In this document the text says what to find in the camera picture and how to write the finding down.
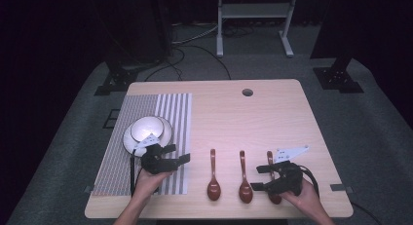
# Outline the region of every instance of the table hole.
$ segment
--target table hole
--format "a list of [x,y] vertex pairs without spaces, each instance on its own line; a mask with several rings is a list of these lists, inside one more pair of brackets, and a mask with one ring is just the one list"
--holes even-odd
[[250,89],[244,89],[243,90],[243,95],[244,96],[252,96],[254,94],[254,92]]

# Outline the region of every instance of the black cable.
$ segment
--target black cable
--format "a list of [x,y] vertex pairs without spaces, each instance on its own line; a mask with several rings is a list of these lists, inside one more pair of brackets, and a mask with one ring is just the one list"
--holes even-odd
[[350,201],[350,203],[351,203],[353,206],[361,209],[362,211],[364,211],[365,213],[367,213],[368,215],[370,215],[370,217],[372,217],[372,218],[374,219],[374,221],[376,221],[377,224],[382,225],[382,223],[380,222],[380,220],[379,220],[376,216],[374,216],[373,213],[371,213],[370,211],[368,211],[366,208],[364,208],[364,207],[362,207],[362,206],[360,206],[360,205],[358,205],[358,204],[356,204],[356,203],[354,203],[354,202],[352,202],[352,201]]
[[232,79],[231,79],[231,75],[230,75],[230,71],[228,70],[227,66],[225,66],[225,64],[224,64],[217,56],[215,56],[212,52],[208,51],[208,50],[205,49],[205,48],[198,47],[198,46],[186,46],[186,45],[184,45],[184,46],[179,46],[179,47],[198,48],[198,49],[201,49],[201,50],[207,52],[208,54],[210,54],[211,56],[213,56],[219,63],[221,63],[221,65],[224,67],[225,71],[227,72],[228,79],[229,79],[229,80],[232,80]]
[[216,23],[213,22],[208,22],[208,23],[188,23],[188,24],[182,24],[181,26],[191,26],[191,27],[198,27],[201,29],[210,29],[211,27],[216,26]]
[[301,166],[301,165],[298,165],[298,167],[303,168],[303,169],[301,169],[303,171],[303,173],[307,174],[307,176],[310,177],[311,181],[313,182],[313,187],[316,190],[317,195],[319,196],[319,184],[317,183],[316,178],[314,177],[314,175],[306,167]]
[[[149,76],[146,77],[146,79],[144,80],[144,82],[147,82],[147,81],[149,80],[149,78],[150,78],[151,76],[155,75],[156,73],[158,73],[158,72],[160,72],[160,71],[162,71],[162,70],[164,70],[164,69],[167,69],[167,68],[169,68],[169,67],[171,67],[171,66],[174,67],[175,65],[177,65],[179,62],[181,62],[181,61],[185,58],[185,53],[184,53],[183,51],[181,51],[181,50],[179,50],[179,49],[177,49],[177,48],[173,48],[173,50],[177,50],[177,51],[181,52],[181,53],[182,53],[182,58],[181,58],[178,62],[175,62],[175,63],[170,63],[170,62],[167,61],[167,63],[169,63],[169,65],[164,66],[164,67],[161,67],[161,68],[155,70],[154,72],[152,72],[151,74],[149,74]],[[182,71],[181,71],[180,69],[177,69],[177,68],[173,68],[173,69],[175,70],[176,74],[178,74],[178,80],[179,80],[179,79],[182,80],[182,78],[181,78]]]
[[133,152],[131,153],[131,158],[130,158],[130,164],[131,164],[131,196],[133,196],[134,193],[134,152],[136,149],[133,149]]
[[233,29],[232,26],[228,26],[224,29],[224,32],[222,33],[222,35],[224,35],[227,38],[242,38],[242,37],[245,37],[255,32],[252,26],[250,26],[249,29],[250,31],[244,28],[241,28],[241,27],[237,27],[237,26],[235,27],[235,29]]
[[102,24],[103,28],[105,29],[106,33],[109,35],[110,39],[112,39],[112,41],[119,47],[119,49],[121,49],[128,57],[131,58],[131,60],[133,60],[134,62],[137,62],[139,64],[142,64],[140,61],[136,60],[124,47],[122,47],[122,45],[116,40],[116,38],[112,35],[112,33],[109,31],[109,29],[107,28],[106,24],[104,23],[103,19],[101,18],[99,11],[97,10],[96,4],[94,2],[94,0],[91,0],[92,3],[92,7],[94,9],[94,12],[97,15],[97,18],[99,19],[99,22]]
[[185,39],[185,40],[178,41],[178,42],[172,42],[172,44],[173,44],[173,45],[181,45],[181,44],[186,44],[186,43],[189,43],[189,42],[191,42],[191,41],[194,41],[194,40],[197,40],[197,39],[200,39],[200,38],[205,38],[205,37],[212,36],[212,35],[214,35],[213,33],[215,33],[215,30],[216,30],[217,28],[218,28],[218,25],[216,24],[215,27],[211,28],[211,29],[208,30],[208,31],[205,31],[205,32],[203,32],[203,33],[200,33],[200,34],[198,34],[197,36],[191,37],[191,38],[189,38],[189,39]]

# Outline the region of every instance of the grey carpet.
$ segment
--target grey carpet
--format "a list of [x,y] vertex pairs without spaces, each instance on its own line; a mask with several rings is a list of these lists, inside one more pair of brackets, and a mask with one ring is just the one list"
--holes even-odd
[[[175,36],[184,39],[204,31],[178,26]],[[303,86],[319,128],[343,183],[352,187],[349,197],[377,216],[383,224],[413,224],[413,131],[376,85],[373,75],[352,60],[349,74],[360,83],[364,94],[324,91],[313,67],[330,66],[333,59],[309,59],[317,38],[316,26],[292,26],[288,37],[294,58],[286,58],[277,27],[256,27],[242,38],[224,39],[224,57],[233,80],[293,78]],[[215,39],[196,40],[188,45],[215,53]],[[198,48],[180,48],[185,53],[176,65],[183,80],[227,80],[215,58]],[[173,51],[170,62],[178,61]],[[143,81],[157,68],[141,72]],[[89,194],[103,158],[111,130],[102,126],[111,109],[120,108],[125,93],[94,96],[108,68],[100,64],[91,74],[69,112],[40,167],[8,224],[111,224],[113,219],[88,219],[84,215]],[[176,81],[172,68],[160,71],[149,81]],[[337,224],[375,224],[355,208],[350,218]],[[140,221],[139,224],[155,224]],[[313,224],[307,219],[290,219],[290,225]]]

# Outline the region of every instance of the metal shelf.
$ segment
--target metal shelf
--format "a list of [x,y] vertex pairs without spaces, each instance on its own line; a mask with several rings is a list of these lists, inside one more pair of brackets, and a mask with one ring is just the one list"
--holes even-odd
[[224,44],[222,39],[223,19],[254,19],[254,18],[285,18],[283,30],[279,32],[285,54],[293,57],[286,34],[291,23],[296,0],[289,3],[266,3],[266,4],[223,4],[218,0],[218,33],[216,35],[216,55],[224,56]]
[[224,19],[286,18],[289,3],[278,4],[223,4]]

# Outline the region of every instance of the table leg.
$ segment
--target table leg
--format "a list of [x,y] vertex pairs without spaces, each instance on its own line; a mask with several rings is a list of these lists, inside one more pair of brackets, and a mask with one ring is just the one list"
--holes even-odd
[[224,47],[222,43],[222,0],[218,0],[218,33],[216,34],[216,55],[224,56]]
[[285,49],[285,53],[287,57],[294,56],[294,52],[292,51],[291,46],[289,45],[286,35],[288,33],[289,25],[291,24],[292,14],[294,13],[295,1],[296,0],[291,0],[291,2],[289,3],[289,8],[288,8],[288,13],[287,13],[286,20],[285,20],[284,29],[280,30],[279,32],[280,37],[282,39],[282,45]]

